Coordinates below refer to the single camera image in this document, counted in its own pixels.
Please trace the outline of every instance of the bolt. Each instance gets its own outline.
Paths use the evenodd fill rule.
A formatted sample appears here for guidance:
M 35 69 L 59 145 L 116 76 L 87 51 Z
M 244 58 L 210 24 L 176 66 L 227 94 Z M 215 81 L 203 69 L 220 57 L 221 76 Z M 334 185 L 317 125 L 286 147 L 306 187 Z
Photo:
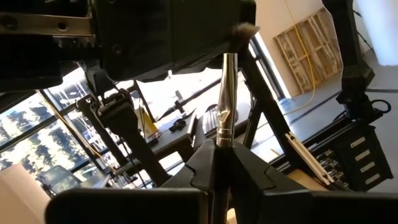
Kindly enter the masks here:
M 122 54 L 122 47 L 119 44 L 112 45 L 112 52 L 116 55 Z
M 0 17 L 0 24 L 9 30 L 18 29 L 18 21 L 12 16 L 5 15 Z

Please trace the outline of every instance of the metal ferrule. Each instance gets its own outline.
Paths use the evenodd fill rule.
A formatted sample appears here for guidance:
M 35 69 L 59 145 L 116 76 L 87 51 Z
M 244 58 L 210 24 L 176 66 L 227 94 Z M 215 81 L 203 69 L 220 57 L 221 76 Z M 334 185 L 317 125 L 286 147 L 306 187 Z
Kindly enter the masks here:
M 218 127 L 216 145 L 232 147 L 236 116 L 236 92 L 238 87 L 238 54 L 225 53 L 218 101 Z

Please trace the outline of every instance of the chair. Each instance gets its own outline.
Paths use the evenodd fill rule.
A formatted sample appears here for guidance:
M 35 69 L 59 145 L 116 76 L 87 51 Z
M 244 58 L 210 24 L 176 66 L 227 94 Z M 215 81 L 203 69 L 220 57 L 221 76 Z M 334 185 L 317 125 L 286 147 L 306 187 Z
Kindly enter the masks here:
M 62 166 L 54 166 L 37 176 L 43 185 L 49 186 L 51 191 L 59 194 L 65 190 L 79 187 L 81 180 Z

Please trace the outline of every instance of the black equipment box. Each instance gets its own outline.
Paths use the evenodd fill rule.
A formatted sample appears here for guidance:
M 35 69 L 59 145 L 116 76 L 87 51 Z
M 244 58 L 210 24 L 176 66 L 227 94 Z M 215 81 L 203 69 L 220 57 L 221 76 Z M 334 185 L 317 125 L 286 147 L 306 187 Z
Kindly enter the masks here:
M 313 153 L 321 164 L 334 161 L 333 173 L 340 173 L 354 191 L 365 192 L 393 178 L 374 126 L 352 123 L 317 144 Z

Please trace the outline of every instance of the paintbrush bristles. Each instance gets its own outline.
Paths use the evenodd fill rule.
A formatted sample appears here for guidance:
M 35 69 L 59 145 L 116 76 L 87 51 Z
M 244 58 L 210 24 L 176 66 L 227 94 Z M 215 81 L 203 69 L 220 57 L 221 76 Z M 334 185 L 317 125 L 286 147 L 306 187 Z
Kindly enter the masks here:
M 243 46 L 247 45 L 252 37 L 257 34 L 259 27 L 248 22 L 238 24 L 234 27 L 227 53 L 237 53 Z

